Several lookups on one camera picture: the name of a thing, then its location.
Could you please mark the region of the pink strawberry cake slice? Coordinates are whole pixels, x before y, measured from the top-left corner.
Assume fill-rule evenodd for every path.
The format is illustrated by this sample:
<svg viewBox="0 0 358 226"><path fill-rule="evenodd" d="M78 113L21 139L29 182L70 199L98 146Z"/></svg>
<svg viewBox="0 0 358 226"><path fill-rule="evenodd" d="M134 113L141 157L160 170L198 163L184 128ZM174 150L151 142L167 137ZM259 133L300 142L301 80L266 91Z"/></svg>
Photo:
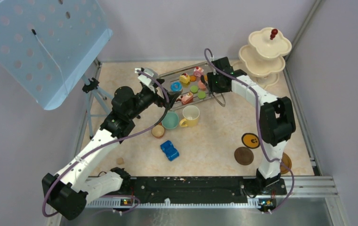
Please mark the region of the pink strawberry cake slice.
<svg viewBox="0 0 358 226"><path fill-rule="evenodd" d="M188 92L188 93L182 95L181 99L180 99L182 105L187 105L189 103L192 103L193 100L194 100L194 94L192 92Z"/></svg>

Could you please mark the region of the pink dome cupcake toy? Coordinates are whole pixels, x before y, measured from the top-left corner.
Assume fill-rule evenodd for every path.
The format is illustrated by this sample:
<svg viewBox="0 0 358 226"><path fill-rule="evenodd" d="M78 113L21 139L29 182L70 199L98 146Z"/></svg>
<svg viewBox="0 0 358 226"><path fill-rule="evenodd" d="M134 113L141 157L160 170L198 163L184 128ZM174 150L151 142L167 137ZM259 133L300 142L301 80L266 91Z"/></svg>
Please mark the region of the pink dome cupcake toy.
<svg viewBox="0 0 358 226"><path fill-rule="evenodd" d="M198 83L197 83L197 85L198 85L198 88L199 88L201 91L207 90L205 81L203 82L202 80L199 80Z"/></svg>

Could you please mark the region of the yellow cake slice toy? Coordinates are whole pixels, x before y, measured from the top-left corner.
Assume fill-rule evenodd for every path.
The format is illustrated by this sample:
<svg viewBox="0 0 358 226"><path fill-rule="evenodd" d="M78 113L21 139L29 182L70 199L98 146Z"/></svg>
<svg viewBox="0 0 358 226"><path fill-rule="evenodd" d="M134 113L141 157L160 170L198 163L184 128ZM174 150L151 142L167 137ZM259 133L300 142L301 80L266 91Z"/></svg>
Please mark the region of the yellow cake slice toy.
<svg viewBox="0 0 358 226"><path fill-rule="evenodd" d="M190 76L187 73L182 73L179 76L179 81L183 84L188 84L190 83Z"/></svg>

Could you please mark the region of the pink swirl roll cake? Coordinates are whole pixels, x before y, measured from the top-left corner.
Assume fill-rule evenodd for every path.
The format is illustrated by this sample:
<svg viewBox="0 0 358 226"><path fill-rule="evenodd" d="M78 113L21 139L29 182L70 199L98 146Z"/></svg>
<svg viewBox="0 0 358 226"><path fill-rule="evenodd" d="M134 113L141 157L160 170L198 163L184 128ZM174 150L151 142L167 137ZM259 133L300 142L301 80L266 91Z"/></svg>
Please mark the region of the pink swirl roll cake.
<svg viewBox="0 0 358 226"><path fill-rule="evenodd" d="M204 69L196 66L193 71L193 75L197 78L201 78L204 75Z"/></svg>

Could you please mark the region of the stainless steel tray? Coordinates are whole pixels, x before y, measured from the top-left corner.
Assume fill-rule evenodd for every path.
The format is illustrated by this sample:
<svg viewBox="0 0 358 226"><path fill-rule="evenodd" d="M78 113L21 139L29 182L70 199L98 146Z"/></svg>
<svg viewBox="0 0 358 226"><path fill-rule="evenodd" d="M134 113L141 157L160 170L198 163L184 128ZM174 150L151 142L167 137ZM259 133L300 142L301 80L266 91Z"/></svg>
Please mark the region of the stainless steel tray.
<svg viewBox="0 0 358 226"><path fill-rule="evenodd" d="M212 72L212 68L208 65L207 62L201 62L201 63L197 63L197 64L194 64L194 65L190 65L190 66L186 66L184 68L180 68L180 69L176 69L172 72L168 72L168 73L164 73L164 74L161 74L160 75L160 78L164 79L164 83L163 83L163 87L168 90L169 92L172 92L171 89L170 89L170 85L172 82L175 82L175 81L179 81L179 76L182 74L182 73L187 73L189 76L193 75L193 71L194 71L194 68L196 66L199 66L201 68L204 69L204 75L206 76L207 73L209 72ZM191 82L188 83L188 84L182 84L183 86L183 89L182 89L182 95L190 92L190 87L193 86L193 85L196 85L197 86L197 83L200 79L197 78L196 81L194 82ZM196 104L199 104L203 101L206 101L206 100L209 100L211 98L213 98L213 96L209 93L208 89L204 91L206 93L206 98L205 99L199 99L197 97L197 93L194 94L194 100L192 103L189 103L187 105L196 105ZM184 107L186 107L187 105L182 105L181 102L175 102L175 104L173 105L173 107L170 109L171 111L176 111L176 110L179 110L179 109L182 109Z"/></svg>

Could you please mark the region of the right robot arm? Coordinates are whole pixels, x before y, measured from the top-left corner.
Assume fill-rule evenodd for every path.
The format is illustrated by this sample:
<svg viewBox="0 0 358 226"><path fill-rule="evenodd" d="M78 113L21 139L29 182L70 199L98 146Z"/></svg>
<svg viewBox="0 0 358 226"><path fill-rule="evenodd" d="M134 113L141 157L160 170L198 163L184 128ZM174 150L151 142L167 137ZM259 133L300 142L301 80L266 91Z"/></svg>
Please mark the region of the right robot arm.
<svg viewBox="0 0 358 226"><path fill-rule="evenodd" d="M207 74L213 93L233 92L243 97L256 111L256 125L263 158L256 171L255 187L268 194L280 179L284 148L296 130L292 101L261 88L243 70L234 70L228 58L208 61L213 69Z"/></svg>

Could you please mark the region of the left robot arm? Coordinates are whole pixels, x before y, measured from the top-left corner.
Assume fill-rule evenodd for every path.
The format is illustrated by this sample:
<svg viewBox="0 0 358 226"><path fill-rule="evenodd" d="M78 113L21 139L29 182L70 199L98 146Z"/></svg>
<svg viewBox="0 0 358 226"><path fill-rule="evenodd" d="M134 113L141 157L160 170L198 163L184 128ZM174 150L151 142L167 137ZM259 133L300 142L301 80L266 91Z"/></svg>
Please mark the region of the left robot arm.
<svg viewBox="0 0 358 226"><path fill-rule="evenodd" d="M124 140L137 137L157 126L181 96L180 91L161 88L160 96L155 87L144 86L135 94L128 86L116 90L112 99L112 111L105 118L89 143L65 167L42 179L44 200L42 213L49 218L61 214L68 220L77 218L85 205L109 192L126 194L130 181L122 174L110 171L94 180L87 181L95 167ZM163 107L163 115L148 128L132 133L134 118L150 105Z"/></svg>

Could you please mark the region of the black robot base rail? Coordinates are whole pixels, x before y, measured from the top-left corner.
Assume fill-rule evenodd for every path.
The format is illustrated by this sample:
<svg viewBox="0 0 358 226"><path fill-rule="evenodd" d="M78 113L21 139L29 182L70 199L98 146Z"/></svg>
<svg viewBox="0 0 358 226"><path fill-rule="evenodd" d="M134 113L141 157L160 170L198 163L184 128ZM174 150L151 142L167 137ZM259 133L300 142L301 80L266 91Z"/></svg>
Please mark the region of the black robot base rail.
<svg viewBox="0 0 358 226"><path fill-rule="evenodd" d="M230 204L251 198L287 195L283 179L261 187L255 177L136 177L126 179L116 194L133 195L141 203Z"/></svg>

